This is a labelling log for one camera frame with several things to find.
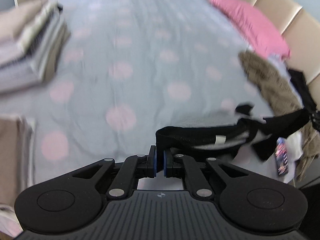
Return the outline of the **smartphone with lit screen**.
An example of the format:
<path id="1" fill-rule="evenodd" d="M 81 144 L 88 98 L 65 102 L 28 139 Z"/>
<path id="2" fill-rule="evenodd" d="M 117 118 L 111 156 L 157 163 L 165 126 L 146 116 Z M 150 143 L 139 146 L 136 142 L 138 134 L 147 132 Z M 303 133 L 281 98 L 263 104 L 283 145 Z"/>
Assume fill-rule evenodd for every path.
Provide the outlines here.
<path id="1" fill-rule="evenodd" d="M 284 176 L 288 173 L 287 149 L 284 138 L 277 139 L 277 145 L 274 152 L 278 176 Z"/>

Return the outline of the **grey pink-dotted bed sheet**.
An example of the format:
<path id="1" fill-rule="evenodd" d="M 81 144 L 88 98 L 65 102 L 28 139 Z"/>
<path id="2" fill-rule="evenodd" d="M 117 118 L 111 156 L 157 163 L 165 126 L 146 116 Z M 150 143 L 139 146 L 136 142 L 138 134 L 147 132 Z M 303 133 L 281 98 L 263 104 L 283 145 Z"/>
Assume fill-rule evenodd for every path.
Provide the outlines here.
<path id="1" fill-rule="evenodd" d="M 275 116 L 238 54 L 255 53 L 208 0 L 50 0 L 70 36 L 53 78 L 1 93 L 1 232 L 16 239 L 303 239 L 307 200 L 276 179 L 274 153 L 250 146 L 199 164 L 213 189 L 142 178 L 128 198 L 110 185 L 157 130 L 215 111 Z M 263 58 L 268 61 L 277 55 Z"/>

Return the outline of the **grey and black raglan shirt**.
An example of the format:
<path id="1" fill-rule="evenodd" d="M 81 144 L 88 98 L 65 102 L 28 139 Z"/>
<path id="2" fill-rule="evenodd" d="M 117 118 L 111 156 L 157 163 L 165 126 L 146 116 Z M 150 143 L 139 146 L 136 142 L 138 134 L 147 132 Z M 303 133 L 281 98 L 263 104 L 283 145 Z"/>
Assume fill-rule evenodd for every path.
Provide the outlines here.
<path id="1" fill-rule="evenodd" d="M 277 140 L 287 138 L 305 126 L 307 109 L 258 119 L 241 111 L 252 105 L 240 105 L 236 113 L 215 111 L 205 116 L 185 115 L 156 132 L 157 159 L 164 160 L 167 151 L 176 149 L 198 161 L 238 154 L 241 146 L 250 146 L 261 161 L 274 153 Z"/>

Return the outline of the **cream padded headboard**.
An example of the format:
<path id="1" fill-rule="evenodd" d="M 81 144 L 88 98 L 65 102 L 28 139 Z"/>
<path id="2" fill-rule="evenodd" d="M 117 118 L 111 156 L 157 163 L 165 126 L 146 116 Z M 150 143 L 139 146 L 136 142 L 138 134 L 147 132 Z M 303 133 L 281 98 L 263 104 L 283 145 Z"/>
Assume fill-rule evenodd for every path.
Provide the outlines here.
<path id="1" fill-rule="evenodd" d="M 294 0 L 243 0 L 259 9 L 291 49 L 287 65 L 303 71 L 308 85 L 319 86 L 319 22 Z"/>

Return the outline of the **stack of folded clothes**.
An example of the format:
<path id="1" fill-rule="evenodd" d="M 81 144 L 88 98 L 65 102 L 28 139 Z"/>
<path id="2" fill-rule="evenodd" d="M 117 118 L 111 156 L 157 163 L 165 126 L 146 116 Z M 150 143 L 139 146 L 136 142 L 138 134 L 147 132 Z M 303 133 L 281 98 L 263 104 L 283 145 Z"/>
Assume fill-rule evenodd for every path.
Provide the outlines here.
<path id="1" fill-rule="evenodd" d="M 70 32 L 57 1 L 32 0 L 1 12 L 1 93 L 50 81 Z"/>

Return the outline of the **black garment by headboard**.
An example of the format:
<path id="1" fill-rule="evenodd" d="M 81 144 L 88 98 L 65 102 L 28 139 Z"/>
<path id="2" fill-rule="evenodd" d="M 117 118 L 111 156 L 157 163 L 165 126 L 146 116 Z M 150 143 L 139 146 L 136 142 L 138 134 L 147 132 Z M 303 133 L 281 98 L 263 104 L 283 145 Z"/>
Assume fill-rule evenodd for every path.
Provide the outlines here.
<path id="1" fill-rule="evenodd" d="M 288 72 L 291 76 L 290 82 L 300 95 L 304 108 L 309 112 L 312 127 L 319 132 L 319 110 L 310 94 L 303 72 L 294 69 L 288 69 Z"/>

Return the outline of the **pink pillow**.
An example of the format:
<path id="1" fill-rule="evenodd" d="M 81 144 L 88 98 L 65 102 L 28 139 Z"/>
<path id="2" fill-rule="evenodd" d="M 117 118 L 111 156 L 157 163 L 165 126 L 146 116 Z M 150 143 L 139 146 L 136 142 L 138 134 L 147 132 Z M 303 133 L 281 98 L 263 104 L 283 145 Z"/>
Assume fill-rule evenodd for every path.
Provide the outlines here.
<path id="1" fill-rule="evenodd" d="M 275 25 L 256 7 L 243 0 L 208 0 L 226 15 L 260 57 L 289 59 L 291 50 Z"/>

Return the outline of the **tan striped garment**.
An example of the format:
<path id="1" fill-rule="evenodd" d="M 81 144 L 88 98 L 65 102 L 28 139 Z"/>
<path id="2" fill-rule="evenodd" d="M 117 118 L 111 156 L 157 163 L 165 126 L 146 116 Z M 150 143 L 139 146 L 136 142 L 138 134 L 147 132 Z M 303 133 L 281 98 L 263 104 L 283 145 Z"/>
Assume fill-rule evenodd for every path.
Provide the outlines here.
<path id="1" fill-rule="evenodd" d="M 260 89 L 260 94 L 268 102 L 275 116 L 281 116 L 302 109 L 289 81 L 276 67 L 257 54 L 247 50 L 238 54 L 247 78 Z M 302 180 L 307 169 L 319 155 L 319 133 L 308 122 L 300 129 L 302 133 L 303 155 L 296 167 L 296 178 Z"/>

